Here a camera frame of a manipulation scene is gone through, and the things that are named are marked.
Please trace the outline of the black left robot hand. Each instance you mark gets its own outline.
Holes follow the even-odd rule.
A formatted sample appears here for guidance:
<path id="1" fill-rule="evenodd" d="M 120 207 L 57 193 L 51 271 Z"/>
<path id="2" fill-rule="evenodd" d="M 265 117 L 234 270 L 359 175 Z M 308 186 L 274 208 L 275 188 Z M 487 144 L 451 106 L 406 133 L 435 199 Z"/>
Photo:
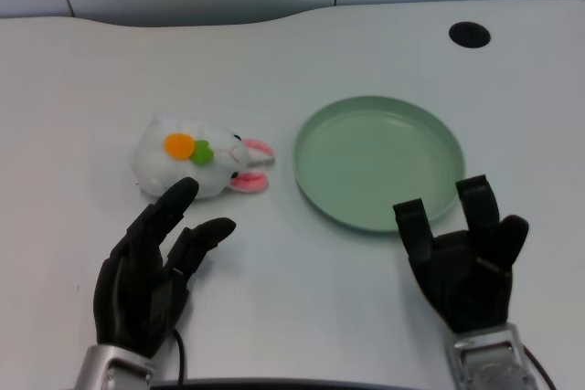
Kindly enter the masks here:
<path id="1" fill-rule="evenodd" d="M 236 228 L 227 217 L 186 227 L 163 259 L 160 245 L 183 219 L 198 190 L 191 177 L 172 185 L 133 221 L 103 261 L 93 298 L 97 343 L 151 358 L 175 329 L 191 276 Z"/>

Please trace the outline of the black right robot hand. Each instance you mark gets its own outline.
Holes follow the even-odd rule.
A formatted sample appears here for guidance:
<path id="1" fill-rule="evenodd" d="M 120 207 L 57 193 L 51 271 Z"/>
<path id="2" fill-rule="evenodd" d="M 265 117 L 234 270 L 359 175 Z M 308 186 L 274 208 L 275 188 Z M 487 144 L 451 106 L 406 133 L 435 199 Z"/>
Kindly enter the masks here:
<path id="1" fill-rule="evenodd" d="M 465 230 L 434 236 L 419 199 L 393 209 L 422 293 L 453 332 L 465 333 L 507 323 L 513 265 L 529 224 L 516 215 L 500 217 L 483 175 L 457 182 L 456 189 Z"/>

